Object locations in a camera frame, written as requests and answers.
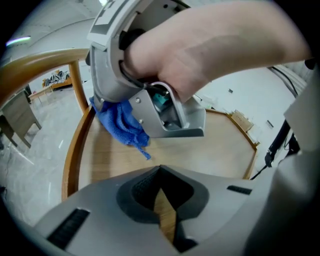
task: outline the wooden handrail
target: wooden handrail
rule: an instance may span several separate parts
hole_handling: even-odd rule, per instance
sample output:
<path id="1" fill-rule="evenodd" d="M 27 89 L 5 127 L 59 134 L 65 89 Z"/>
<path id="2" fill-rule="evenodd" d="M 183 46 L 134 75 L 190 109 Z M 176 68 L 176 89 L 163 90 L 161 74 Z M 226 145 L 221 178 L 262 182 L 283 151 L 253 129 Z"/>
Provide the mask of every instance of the wooden handrail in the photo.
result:
<path id="1" fill-rule="evenodd" d="M 0 106 L 24 85 L 52 69 L 72 65 L 74 76 L 79 75 L 78 61 L 84 60 L 89 49 L 62 49 L 46 51 L 16 59 L 0 69 Z M 82 111 L 88 107 L 79 77 L 72 77 L 74 91 Z"/>

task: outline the blue cloth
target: blue cloth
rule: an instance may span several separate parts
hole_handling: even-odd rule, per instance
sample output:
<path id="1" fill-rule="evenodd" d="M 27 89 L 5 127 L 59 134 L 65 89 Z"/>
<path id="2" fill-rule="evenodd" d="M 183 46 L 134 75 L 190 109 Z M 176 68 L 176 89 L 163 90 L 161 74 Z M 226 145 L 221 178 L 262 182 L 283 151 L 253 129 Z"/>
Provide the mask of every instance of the blue cloth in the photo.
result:
<path id="1" fill-rule="evenodd" d="M 94 98 L 90 102 L 102 125 L 119 142 L 136 147 L 147 160 L 151 156 L 142 149 L 148 145 L 149 136 L 131 114 L 132 107 L 128 100 L 119 103 L 104 101 L 101 111 L 95 106 Z"/>

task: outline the white floor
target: white floor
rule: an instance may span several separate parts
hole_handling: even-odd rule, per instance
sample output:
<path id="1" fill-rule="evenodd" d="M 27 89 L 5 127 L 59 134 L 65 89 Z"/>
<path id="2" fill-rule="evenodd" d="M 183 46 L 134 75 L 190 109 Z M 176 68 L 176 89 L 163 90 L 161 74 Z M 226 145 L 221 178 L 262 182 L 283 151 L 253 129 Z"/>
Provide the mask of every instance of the white floor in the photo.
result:
<path id="1" fill-rule="evenodd" d="M 34 114 L 42 129 L 33 125 L 26 147 L 15 135 L 14 147 L 2 136 L 5 149 L 0 152 L 0 184 L 8 209 L 19 219 L 34 225 L 61 202 L 61 180 L 67 151 L 82 116 L 72 88 L 55 91 L 36 99 Z"/>

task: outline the black slot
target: black slot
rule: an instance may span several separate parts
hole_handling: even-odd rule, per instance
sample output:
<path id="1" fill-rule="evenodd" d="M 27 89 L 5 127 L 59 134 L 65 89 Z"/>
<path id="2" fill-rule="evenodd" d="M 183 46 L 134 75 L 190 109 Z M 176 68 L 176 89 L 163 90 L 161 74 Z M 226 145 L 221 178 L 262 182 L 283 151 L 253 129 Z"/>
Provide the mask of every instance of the black slot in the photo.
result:
<path id="1" fill-rule="evenodd" d="M 234 192 L 238 192 L 238 193 L 241 193 L 241 194 L 245 194 L 245 195 L 250 195 L 250 193 L 252 191 L 252 189 L 245 188 L 245 187 L 240 187 L 240 186 L 234 186 L 234 185 L 230 185 L 226 189 L 234 191 Z"/>
<path id="2" fill-rule="evenodd" d="M 60 249 L 65 249 L 79 228 L 85 222 L 89 212 L 84 209 L 75 209 L 48 237 L 48 241 Z"/>

